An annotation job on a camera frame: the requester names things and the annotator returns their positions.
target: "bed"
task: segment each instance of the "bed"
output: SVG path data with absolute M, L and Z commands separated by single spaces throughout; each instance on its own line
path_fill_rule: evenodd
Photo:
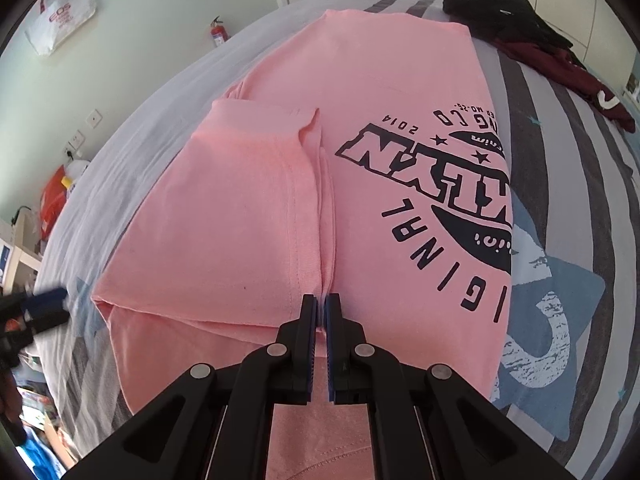
M 72 322 L 37 346 L 81 454 L 130 417 L 90 300 L 110 255 L 213 99 L 327 9 L 449 19 L 442 0 L 301 0 L 268 14 L 135 111 L 60 215 L 36 286 L 66 286 Z M 638 164 L 628 136 L 575 94 L 482 41 L 474 46 L 511 170 L 515 222 L 511 317 L 492 401 L 574 476 L 601 479 L 638 423 Z

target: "maroon clothing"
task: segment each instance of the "maroon clothing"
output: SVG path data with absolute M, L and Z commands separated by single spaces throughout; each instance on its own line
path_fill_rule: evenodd
M 622 104 L 617 104 L 609 110 L 602 109 L 598 102 L 598 92 L 602 90 L 607 101 L 614 97 L 613 92 L 589 72 L 572 63 L 569 51 L 550 47 L 547 49 L 552 52 L 550 54 L 534 43 L 505 43 L 498 39 L 494 40 L 493 44 L 511 59 L 527 64 L 543 76 L 573 90 L 606 118 L 618 121 L 626 131 L 635 132 L 636 122 Z

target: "light switch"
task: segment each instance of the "light switch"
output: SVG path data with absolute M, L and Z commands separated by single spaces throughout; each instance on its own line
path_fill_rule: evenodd
M 94 110 L 86 118 L 86 123 L 92 128 L 95 128 L 98 124 L 100 124 L 101 120 L 102 116 L 100 115 L 100 112 L 98 110 Z

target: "folded t-shirt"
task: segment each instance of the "folded t-shirt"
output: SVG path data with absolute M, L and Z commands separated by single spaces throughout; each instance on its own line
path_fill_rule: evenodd
M 240 361 L 297 317 L 302 294 L 329 291 L 369 342 L 447 363 L 488 396 L 511 223 L 466 27 L 329 11 L 213 103 L 94 299 L 133 411 L 196 362 Z M 274 414 L 270 478 L 367 478 L 366 410 L 328 405 L 316 353 L 312 406 Z
M 489 396 L 508 319 L 512 212 L 468 28 L 328 10 L 226 95 L 318 108 L 344 315 L 402 362 L 447 363 Z

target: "orange bag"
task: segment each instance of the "orange bag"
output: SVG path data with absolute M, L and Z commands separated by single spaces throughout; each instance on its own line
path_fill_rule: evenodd
M 42 192 L 40 200 L 40 237 L 48 240 L 53 226 L 66 203 L 66 187 L 62 185 L 65 167 L 60 166 Z

